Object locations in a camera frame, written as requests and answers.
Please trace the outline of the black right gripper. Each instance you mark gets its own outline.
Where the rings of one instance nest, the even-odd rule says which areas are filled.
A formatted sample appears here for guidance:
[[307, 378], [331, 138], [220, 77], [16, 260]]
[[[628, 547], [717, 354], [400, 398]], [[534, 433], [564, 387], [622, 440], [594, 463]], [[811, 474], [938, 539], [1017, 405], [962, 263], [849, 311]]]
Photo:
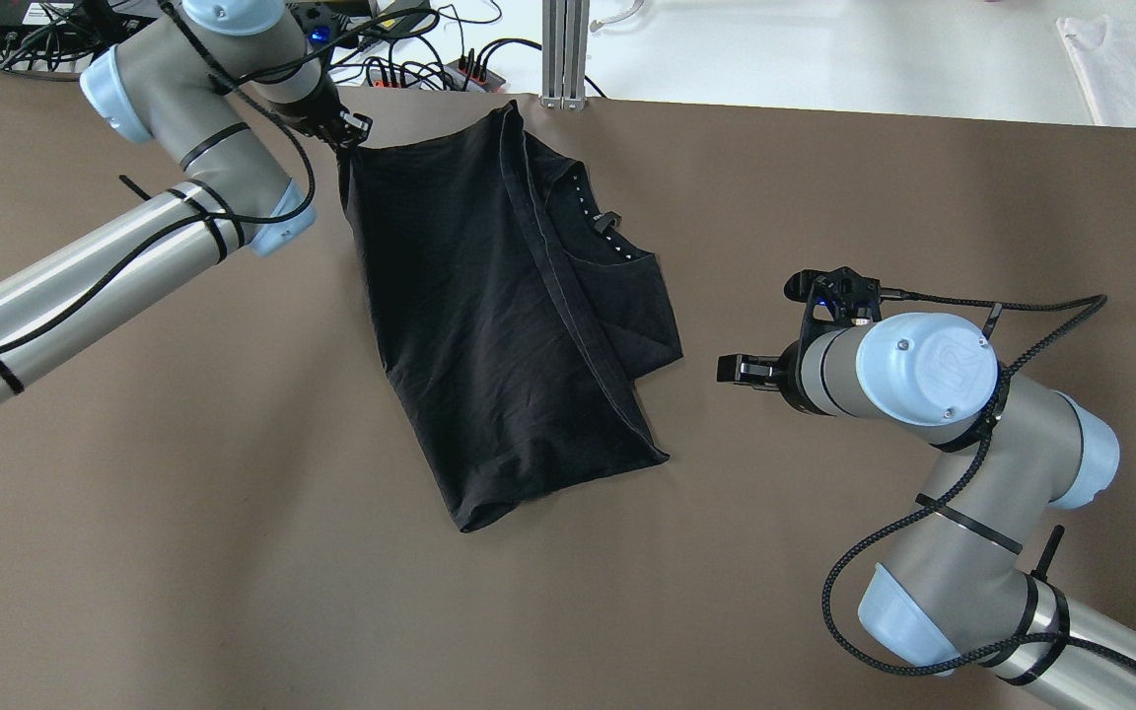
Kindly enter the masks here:
[[735, 384], [755, 391], [779, 392], [790, 407], [802, 414], [811, 414], [811, 401], [801, 384], [799, 370], [801, 346], [790, 343], [780, 354], [735, 354], [718, 356], [716, 382]]

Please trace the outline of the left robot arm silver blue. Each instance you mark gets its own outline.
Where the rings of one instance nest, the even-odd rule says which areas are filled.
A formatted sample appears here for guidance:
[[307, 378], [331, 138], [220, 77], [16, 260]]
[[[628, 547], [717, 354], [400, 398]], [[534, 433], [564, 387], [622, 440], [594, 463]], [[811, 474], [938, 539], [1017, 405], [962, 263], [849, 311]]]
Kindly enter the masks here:
[[162, 18], [82, 73], [91, 108], [154, 141], [184, 177], [0, 282], [0, 406], [241, 249], [309, 229], [314, 175], [293, 179], [233, 100], [289, 143], [359, 145], [373, 122], [339, 98], [321, 50], [283, 1], [162, 1]]

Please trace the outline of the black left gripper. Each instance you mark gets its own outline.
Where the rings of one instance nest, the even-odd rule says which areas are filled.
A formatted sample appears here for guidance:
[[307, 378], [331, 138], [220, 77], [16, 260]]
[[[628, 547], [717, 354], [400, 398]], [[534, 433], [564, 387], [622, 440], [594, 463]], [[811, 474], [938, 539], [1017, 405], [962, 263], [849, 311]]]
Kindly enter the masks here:
[[351, 112], [333, 84], [320, 84], [300, 100], [278, 105], [278, 115], [296, 133], [318, 139], [332, 149], [359, 147], [373, 130], [371, 118]]

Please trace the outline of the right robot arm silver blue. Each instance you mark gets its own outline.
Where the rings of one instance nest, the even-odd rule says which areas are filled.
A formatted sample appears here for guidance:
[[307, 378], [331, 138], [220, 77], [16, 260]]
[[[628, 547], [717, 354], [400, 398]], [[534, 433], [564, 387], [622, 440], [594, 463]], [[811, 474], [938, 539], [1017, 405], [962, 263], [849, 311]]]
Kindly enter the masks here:
[[716, 377], [804, 414], [896, 424], [937, 450], [910, 512], [825, 577], [822, 623], [847, 655], [911, 677], [979, 666], [1059, 709], [1136, 709], [1136, 632], [1050, 580], [1063, 531], [1031, 570], [1019, 565], [1049, 509], [1087, 506], [1114, 479], [1105, 421], [1001, 364], [987, 333], [951, 314], [812, 320], [783, 354], [722, 354]]

